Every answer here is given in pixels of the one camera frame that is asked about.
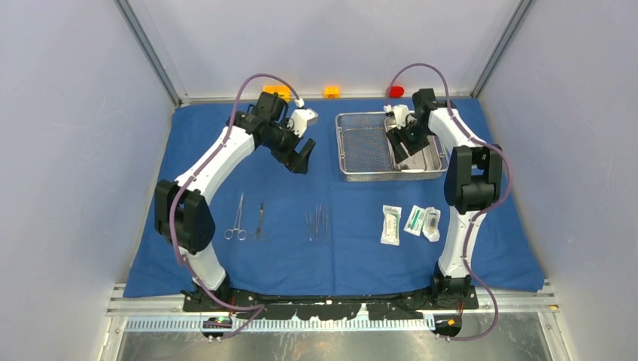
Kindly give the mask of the stainless steel tray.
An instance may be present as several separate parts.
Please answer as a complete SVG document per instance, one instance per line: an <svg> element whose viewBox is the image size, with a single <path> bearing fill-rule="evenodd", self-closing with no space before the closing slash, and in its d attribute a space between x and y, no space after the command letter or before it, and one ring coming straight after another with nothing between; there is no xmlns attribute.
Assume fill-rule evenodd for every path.
<svg viewBox="0 0 638 361"><path fill-rule="evenodd" d="M445 171L447 169L447 159L445 150L441 150L439 139L435 135L427 137L429 144L409 158L398 162L390 139L387 145L390 153L390 163L394 171L406 173L433 173L437 171Z"/></svg>

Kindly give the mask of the metal mesh instrument basket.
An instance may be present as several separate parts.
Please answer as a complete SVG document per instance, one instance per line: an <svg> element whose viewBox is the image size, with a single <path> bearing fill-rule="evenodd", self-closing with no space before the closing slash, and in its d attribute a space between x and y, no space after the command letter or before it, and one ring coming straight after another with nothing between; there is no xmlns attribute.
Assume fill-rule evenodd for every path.
<svg viewBox="0 0 638 361"><path fill-rule="evenodd" d="M443 176L445 171L406 173L394 171L390 163L383 112L351 112L335 118L339 169L342 178L350 182L425 181Z"/></svg>

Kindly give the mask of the thin steel tweezers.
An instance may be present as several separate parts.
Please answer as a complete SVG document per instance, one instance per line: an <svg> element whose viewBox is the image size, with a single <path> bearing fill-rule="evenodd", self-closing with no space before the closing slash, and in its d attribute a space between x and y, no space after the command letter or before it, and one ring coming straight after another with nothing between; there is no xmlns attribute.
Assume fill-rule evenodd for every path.
<svg viewBox="0 0 638 361"><path fill-rule="evenodd" d="M320 241L321 221L323 216L321 214L322 205L316 205L314 213L314 239Z"/></svg>
<svg viewBox="0 0 638 361"><path fill-rule="evenodd" d="M306 228L308 230L308 241L312 242L313 240L313 219L312 219L312 212L310 211L306 211L305 212L305 222L306 222Z"/></svg>
<svg viewBox="0 0 638 361"><path fill-rule="evenodd" d="M321 221L322 240L323 240L323 243L327 243L327 240L329 238L329 227L330 227L329 209L323 205L320 205L320 211L321 211L321 218L322 218L322 221Z"/></svg>

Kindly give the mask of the clear syringe packet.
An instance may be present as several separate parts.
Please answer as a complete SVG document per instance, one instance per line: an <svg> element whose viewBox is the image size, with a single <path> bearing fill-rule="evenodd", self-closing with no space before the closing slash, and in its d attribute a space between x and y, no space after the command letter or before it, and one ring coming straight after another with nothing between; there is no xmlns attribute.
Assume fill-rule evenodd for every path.
<svg viewBox="0 0 638 361"><path fill-rule="evenodd" d="M440 239L439 221L441 211L428 207L425 209L425 221L422 228L422 234L430 242L437 242Z"/></svg>

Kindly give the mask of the blue surgical drape cloth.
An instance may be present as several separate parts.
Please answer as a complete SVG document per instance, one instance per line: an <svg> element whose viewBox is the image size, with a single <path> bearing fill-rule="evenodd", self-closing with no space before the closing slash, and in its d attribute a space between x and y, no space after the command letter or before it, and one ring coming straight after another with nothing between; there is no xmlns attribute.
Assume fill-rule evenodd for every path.
<svg viewBox="0 0 638 361"><path fill-rule="evenodd" d="M357 296L401 293L429 285L443 249L449 219L444 177L424 181L355 183L342 179L335 119L349 112L380 111L381 99L307 101L320 115L307 137L316 141L308 174L292 174L269 150L259 147L215 193L213 242L232 286L279 296ZM159 179L173 181L220 136L231 104L190 105L172 116ZM244 194L242 229L253 232L265 203L266 240L226 240ZM154 200L129 272L124 296L167 296L193 290L191 276L176 263L172 246L154 229ZM309 241L306 214L322 205L327 240ZM383 205L400 206L400 245L380 242ZM429 242L403 232L413 205L441 210L441 240ZM536 292L545 275L531 250L513 191L479 227L472 270L490 287Z"/></svg>

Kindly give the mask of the green white sterile packet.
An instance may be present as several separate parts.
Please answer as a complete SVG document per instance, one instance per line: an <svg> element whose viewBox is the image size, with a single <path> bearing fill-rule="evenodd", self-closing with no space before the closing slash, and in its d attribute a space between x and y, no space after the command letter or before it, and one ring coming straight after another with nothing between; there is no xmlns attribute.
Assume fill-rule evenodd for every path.
<svg viewBox="0 0 638 361"><path fill-rule="evenodd" d="M403 230L411 235L420 236L425 223L426 209L413 205Z"/></svg>

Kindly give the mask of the steel surgical scissors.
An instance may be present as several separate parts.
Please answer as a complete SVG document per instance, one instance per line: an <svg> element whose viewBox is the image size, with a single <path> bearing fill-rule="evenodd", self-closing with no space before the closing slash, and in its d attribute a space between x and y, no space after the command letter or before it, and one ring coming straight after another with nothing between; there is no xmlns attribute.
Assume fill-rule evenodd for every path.
<svg viewBox="0 0 638 361"><path fill-rule="evenodd" d="M264 202L261 202L259 214L258 214L258 220L257 220L257 227L251 233L251 240L265 241L267 239L267 233L263 229L264 214L265 214L265 204Z"/></svg>

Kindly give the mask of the steel surgical forceps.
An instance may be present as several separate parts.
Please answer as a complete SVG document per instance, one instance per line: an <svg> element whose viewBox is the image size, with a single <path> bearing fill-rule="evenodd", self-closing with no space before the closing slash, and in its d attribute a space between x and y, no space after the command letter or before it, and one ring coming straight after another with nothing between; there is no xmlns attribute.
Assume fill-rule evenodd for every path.
<svg viewBox="0 0 638 361"><path fill-rule="evenodd" d="M245 198L245 195L244 193L242 193L240 195L240 199L238 202L238 209L236 212L234 224L231 228L228 228L224 232L224 238L226 240L231 240L236 238L239 241L244 241L247 238L247 231L242 228L242 212L243 212L244 198Z"/></svg>

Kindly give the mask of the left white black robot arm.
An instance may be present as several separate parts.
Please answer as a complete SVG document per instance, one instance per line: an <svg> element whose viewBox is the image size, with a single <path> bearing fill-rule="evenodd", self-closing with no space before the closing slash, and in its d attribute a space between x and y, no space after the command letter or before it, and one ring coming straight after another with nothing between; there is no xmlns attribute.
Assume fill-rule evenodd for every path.
<svg viewBox="0 0 638 361"><path fill-rule="evenodd" d="M175 180L162 179L155 187L154 228L170 243L178 263L187 267L203 290L203 303L212 311L224 310L231 292L223 286L227 273L212 243L216 226L210 204L232 171L260 146L269 149L288 171L308 172L316 143L309 139L301 150L296 147L318 114L301 98L294 103L295 109L288 114L282 98L263 92L246 111L234 108L219 138L204 154Z"/></svg>

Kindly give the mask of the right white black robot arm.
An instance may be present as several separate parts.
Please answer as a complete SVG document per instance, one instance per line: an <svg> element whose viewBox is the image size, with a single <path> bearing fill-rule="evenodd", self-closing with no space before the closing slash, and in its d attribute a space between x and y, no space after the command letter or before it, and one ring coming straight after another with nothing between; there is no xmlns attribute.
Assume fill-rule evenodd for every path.
<svg viewBox="0 0 638 361"><path fill-rule="evenodd" d="M450 101L437 100L432 89L418 90L412 102L411 108L384 106L385 134L397 165L422 152L433 137L450 156L444 182L448 231L429 286L430 301L445 309L466 298L476 278L472 252L488 209L500 200L502 151L478 137Z"/></svg>

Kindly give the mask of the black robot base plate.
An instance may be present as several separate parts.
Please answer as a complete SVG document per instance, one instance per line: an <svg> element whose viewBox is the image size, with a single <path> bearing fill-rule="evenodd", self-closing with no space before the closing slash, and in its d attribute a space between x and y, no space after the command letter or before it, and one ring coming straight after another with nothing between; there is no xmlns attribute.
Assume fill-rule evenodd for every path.
<svg viewBox="0 0 638 361"><path fill-rule="evenodd" d="M367 314L370 320L415 320L425 311L441 311L458 315L461 311L476 310L479 301L475 293L464 299L439 295L431 296L428 288L406 293L375 296L270 296L236 288L221 288L213 294L235 307L263 305L259 320L353 320Z"/></svg>

